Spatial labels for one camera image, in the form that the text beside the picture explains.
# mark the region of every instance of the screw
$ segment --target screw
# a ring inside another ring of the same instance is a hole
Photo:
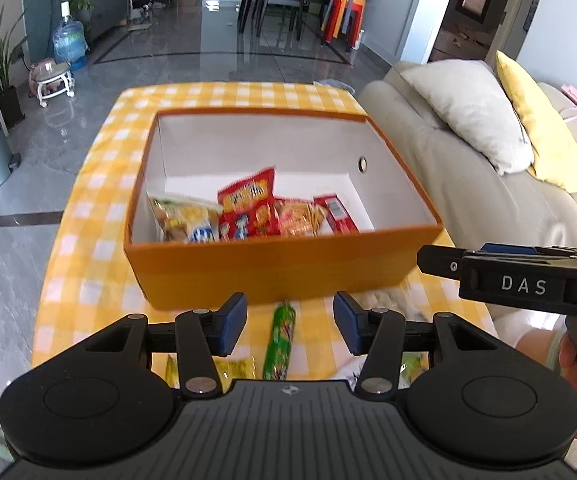
[[[194,394],[207,394],[217,388],[217,383],[210,377],[193,377],[184,383],[186,389]]]
[[[369,377],[362,381],[361,386],[370,394],[385,394],[393,388],[393,383],[383,377]]]

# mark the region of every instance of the cardboard box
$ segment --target cardboard box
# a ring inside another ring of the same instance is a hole
[[[277,171],[275,195],[337,193],[360,232],[157,241],[147,190],[215,202],[219,189],[268,166]],[[261,304],[396,285],[441,230],[427,194],[368,117],[194,108],[160,113],[153,123],[126,216],[124,251],[154,308],[216,308],[235,291]]]

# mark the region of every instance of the yellow checkered tablecloth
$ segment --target yellow checkered tablecloth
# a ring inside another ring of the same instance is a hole
[[[38,309],[33,366],[131,312],[147,314],[150,322],[172,321],[178,314],[158,312],[144,299],[124,256],[123,219],[156,113],[192,107],[365,113],[345,91],[301,84],[195,83],[122,92],[86,156],[57,232]],[[450,310],[495,333],[486,307],[460,300],[455,282],[414,269],[400,289],[406,301],[429,318],[434,312]],[[335,327],[332,299],[293,305],[297,322],[289,377],[331,376],[350,358]],[[274,305],[249,308],[236,357],[253,355],[261,367],[273,310]],[[154,356],[153,370],[163,374],[164,362],[164,356]]]

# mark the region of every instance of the black plant pot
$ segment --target black plant pot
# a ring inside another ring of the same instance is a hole
[[[20,100],[17,98],[17,90],[14,86],[0,94],[0,109],[2,110],[4,122],[9,128],[26,118],[20,108]]]

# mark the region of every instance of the tiled floor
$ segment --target tiled floor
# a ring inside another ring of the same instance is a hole
[[[40,108],[23,97],[26,120],[11,130],[21,166],[0,187],[0,393],[27,370],[36,308],[59,214],[108,111],[125,88],[168,82],[341,80],[357,91],[382,78],[385,67],[354,51],[322,46],[309,19],[299,43],[288,20],[268,17],[260,38],[248,25],[236,32],[236,10],[190,4],[156,10],[153,27],[116,30],[75,73],[76,96]]]

